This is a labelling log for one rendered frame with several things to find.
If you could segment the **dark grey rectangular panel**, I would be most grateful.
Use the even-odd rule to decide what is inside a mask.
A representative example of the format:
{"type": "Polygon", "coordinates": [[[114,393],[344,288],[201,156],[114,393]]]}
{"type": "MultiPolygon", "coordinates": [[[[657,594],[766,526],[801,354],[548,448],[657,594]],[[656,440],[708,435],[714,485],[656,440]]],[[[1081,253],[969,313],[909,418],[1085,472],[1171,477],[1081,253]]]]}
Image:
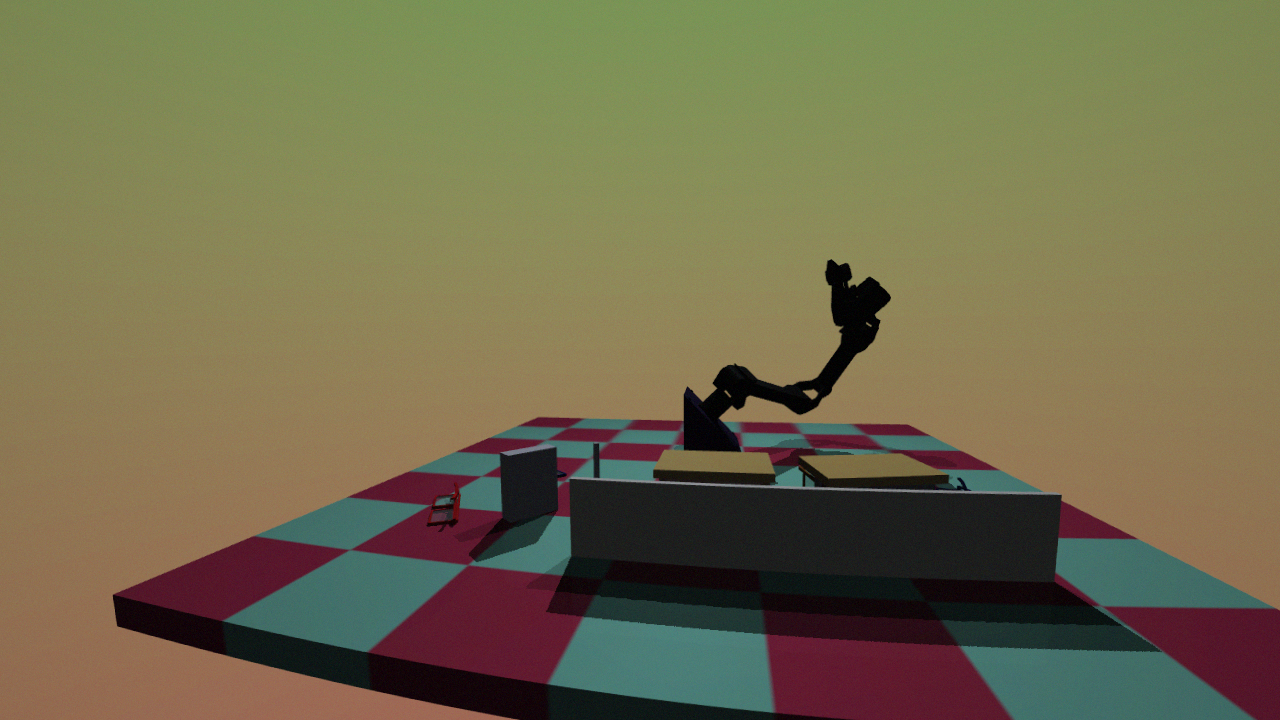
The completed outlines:
{"type": "Polygon", "coordinates": [[[1053,582],[1057,492],[570,478],[571,556],[847,577],[1053,582]]]}

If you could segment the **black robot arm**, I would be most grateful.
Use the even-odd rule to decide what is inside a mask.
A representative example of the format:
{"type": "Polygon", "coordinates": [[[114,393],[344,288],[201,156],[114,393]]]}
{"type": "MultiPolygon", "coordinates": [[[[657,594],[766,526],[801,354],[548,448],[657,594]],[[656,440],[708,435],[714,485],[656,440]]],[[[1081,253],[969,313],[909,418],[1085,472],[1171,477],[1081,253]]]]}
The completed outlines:
{"type": "Polygon", "coordinates": [[[849,363],[852,361],[859,352],[864,351],[874,340],[877,331],[879,329],[881,320],[876,318],[876,313],[884,307],[891,300],[890,293],[881,287],[881,283],[872,277],[867,277],[861,284],[852,284],[855,293],[858,295],[856,305],[861,307],[861,319],[858,323],[850,325],[844,325],[840,329],[841,345],[836,350],[835,355],[826,364],[820,375],[813,380],[801,380],[794,386],[774,386],[764,380],[758,380],[753,373],[748,372],[745,366],[739,366],[736,363],[733,365],[727,365],[721,369],[719,374],[716,377],[713,386],[716,391],[698,406],[701,407],[704,413],[716,424],[718,419],[731,407],[735,409],[744,407],[748,396],[756,398],[764,398],[774,404],[782,404],[794,413],[803,414],[817,407],[820,398],[829,395],[832,387],[838,380],[849,363]],[[869,323],[870,325],[867,325],[869,323]],[[724,392],[724,389],[731,395],[724,392]],[[818,396],[815,398],[809,398],[803,391],[815,389],[818,396]]]}

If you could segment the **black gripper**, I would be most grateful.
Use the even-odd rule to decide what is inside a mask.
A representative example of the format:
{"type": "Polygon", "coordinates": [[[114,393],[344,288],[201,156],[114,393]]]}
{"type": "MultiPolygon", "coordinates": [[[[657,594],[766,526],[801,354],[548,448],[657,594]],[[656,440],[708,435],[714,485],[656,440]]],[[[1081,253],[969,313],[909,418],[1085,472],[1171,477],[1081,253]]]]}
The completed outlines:
{"type": "Polygon", "coordinates": [[[826,281],[832,284],[831,309],[835,325],[844,327],[858,323],[861,319],[861,307],[858,307],[854,287],[849,288],[852,278],[849,263],[836,264],[832,259],[827,261],[826,281]]]}

